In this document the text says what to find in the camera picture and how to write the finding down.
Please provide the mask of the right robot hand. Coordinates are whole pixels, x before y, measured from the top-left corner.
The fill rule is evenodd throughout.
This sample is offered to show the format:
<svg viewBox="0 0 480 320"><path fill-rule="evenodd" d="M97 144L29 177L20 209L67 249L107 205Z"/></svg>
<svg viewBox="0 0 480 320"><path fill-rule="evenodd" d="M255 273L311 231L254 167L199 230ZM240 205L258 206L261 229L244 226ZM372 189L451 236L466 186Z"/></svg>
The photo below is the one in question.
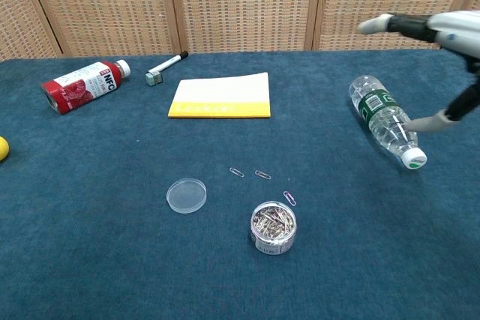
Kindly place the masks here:
<svg viewBox="0 0 480 320"><path fill-rule="evenodd" d="M434 15L384 13L357 26L360 34L393 32L461 55L470 73L479 77L479 12L458 10ZM459 122L479 106L479 81L467 87L445 109L435 115L417 118L405 128L415 132L437 132Z"/></svg>

